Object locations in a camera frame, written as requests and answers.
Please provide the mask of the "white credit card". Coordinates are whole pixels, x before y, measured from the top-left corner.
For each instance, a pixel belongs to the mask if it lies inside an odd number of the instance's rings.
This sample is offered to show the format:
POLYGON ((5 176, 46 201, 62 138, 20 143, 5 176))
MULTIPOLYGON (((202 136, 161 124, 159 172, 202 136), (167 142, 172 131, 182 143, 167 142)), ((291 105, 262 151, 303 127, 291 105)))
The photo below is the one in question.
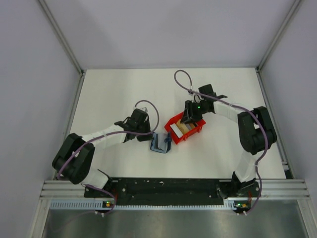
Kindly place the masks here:
POLYGON ((178 138, 181 138, 183 136, 183 133, 176 124, 172 124, 170 127, 178 138))

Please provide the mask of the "red plastic bin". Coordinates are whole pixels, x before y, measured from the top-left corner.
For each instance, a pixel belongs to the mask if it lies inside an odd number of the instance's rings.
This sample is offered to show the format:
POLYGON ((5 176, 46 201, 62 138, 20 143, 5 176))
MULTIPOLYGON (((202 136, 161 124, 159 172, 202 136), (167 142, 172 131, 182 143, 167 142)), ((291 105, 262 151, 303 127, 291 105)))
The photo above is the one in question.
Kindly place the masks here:
POLYGON ((200 133, 206 122, 202 119, 198 122, 188 124, 181 123, 184 113, 179 113, 172 117, 164 126, 167 132, 170 132, 171 138, 175 144, 186 141, 190 136, 200 133))

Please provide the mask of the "blue leather card holder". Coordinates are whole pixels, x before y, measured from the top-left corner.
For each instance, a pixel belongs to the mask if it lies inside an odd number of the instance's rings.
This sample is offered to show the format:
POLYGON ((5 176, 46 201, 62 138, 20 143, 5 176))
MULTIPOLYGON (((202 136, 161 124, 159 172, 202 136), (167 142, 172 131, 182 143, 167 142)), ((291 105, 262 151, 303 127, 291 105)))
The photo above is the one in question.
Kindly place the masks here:
POLYGON ((171 150, 171 132, 153 133, 153 139, 150 144, 150 150, 158 153, 166 154, 171 150))

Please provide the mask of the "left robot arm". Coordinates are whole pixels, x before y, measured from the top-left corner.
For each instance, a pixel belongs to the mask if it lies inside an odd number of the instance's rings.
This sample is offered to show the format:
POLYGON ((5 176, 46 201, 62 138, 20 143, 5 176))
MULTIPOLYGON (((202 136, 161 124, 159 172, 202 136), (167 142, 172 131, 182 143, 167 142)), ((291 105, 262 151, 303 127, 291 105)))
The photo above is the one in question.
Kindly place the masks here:
POLYGON ((79 136, 68 135, 55 156, 52 166, 59 180, 68 180, 72 184, 88 183, 95 186, 100 196, 112 192, 108 177, 91 164, 98 147, 105 149, 137 138, 138 141, 151 140, 149 116, 146 110, 135 108, 132 115, 123 121, 115 122, 107 129, 79 136))

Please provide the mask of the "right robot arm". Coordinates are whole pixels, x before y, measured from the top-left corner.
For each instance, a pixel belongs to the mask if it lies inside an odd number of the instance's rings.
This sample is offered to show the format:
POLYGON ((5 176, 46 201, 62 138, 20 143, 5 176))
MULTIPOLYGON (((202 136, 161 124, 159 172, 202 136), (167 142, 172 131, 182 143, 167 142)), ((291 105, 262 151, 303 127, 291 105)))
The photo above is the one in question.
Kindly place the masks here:
POLYGON ((185 101, 181 123, 197 123, 206 113, 221 115, 237 123, 239 141, 243 148, 240 162, 232 174, 230 189, 243 196, 255 184, 258 165, 268 149, 277 141, 277 135, 268 110, 264 106, 247 109, 217 95, 210 84, 199 88, 198 101, 185 101))

